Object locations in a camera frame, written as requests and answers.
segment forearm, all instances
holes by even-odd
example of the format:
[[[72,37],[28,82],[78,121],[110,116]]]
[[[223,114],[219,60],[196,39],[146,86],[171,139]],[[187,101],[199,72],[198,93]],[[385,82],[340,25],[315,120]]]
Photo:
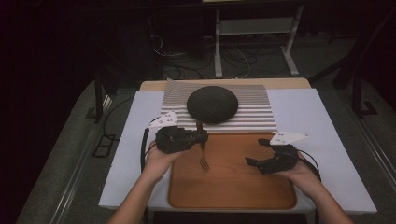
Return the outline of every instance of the forearm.
[[[353,223],[344,212],[334,197],[324,187],[318,192],[310,195],[317,207],[320,219],[326,224],[347,224]]]
[[[141,175],[120,205],[120,208],[107,223],[140,223],[155,183],[155,181]]]

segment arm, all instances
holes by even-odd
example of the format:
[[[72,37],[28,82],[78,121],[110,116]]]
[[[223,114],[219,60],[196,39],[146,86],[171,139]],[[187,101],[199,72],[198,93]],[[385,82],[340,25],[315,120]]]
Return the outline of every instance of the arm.
[[[314,173],[301,161],[288,171],[277,173],[289,179],[318,209],[320,218],[326,224],[353,223],[330,192],[322,185]]]
[[[158,148],[153,147],[148,153],[146,166],[142,174],[129,191],[119,209],[107,223],[140,223],[155,185],[163,178],[172,161],[187,152],[165,154],[158,150]]]

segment wooden board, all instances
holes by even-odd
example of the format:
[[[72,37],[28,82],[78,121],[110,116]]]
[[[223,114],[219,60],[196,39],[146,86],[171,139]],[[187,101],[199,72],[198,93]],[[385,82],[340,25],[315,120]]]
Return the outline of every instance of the wooden board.
[[[181,83],[194,83],[201,85],[263,85],[265,89],[311,89],[308,80],[303,77],[283,78],[246,78],[246,79],[199,79],[178,80]],[[165,91],[166,81],[145,81],[140,86],[140,91]]]
[[[272,133],[211,133],[205,155],[210,170],[199,160],[199,144],[176,159],[172,166],[168,201],[175,208],[190,209],[291,209],[296,204],[294,187],[286,178],[261,175],[245,157],[259,161],[274,157],[260,146],[259,138]]]

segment striped metal surface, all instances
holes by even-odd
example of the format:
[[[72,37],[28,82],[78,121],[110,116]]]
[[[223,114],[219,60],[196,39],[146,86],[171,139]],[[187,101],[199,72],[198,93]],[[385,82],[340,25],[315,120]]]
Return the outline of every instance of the striped metal surface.
[[[180,83],[168,79],[161,114],[175,111],[177,124],[187,130],[196,129],[195,120],[187,111],[190,95],[207,85]],[[204,124],[209,133],[274,132],[276,123],[267,91],[263,85],[218,85],[232,91],[239,106],[235,116],[220,124]]]

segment metal frame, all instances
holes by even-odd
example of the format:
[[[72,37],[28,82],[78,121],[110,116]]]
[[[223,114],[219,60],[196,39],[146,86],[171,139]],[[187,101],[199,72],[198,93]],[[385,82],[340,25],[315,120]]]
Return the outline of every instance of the metal frame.
[[[291,57],[290,50],[293,45],[294,38],[297,33],[297,28],[300,23],[301,16],[303,14],[304,6],[297,6],[296,14],[292,18],[291,26],[289,29],[289,39],[286,46],[282,47],[282,54],[285,58],[286,64],[290,70],[290,74],[292,77],[299,76],[299,72],[297,70],[297,66],[294,63],[294,60]],[[221,35],[237,35],[237,34],[273,34],[273,33],[283,33],[287,32],[287,30],[282,29],[282,22],[287,22],[288,18],[278,18],[278,19],[257,19],[257,20],[234,20],[234,21],[224,21],[222,22],[219,17],[219,9],[216,11],[216,52],[215,52],[215,77],[222,78],[222,69],[221,69],[221,57],[219,53],[219,39]],[[251,25],[257,26],[260,25],[266,28],[272,28],[270,30],[264,29],[246,29],[246,27],[241,27],[238,24],[250,23]]]

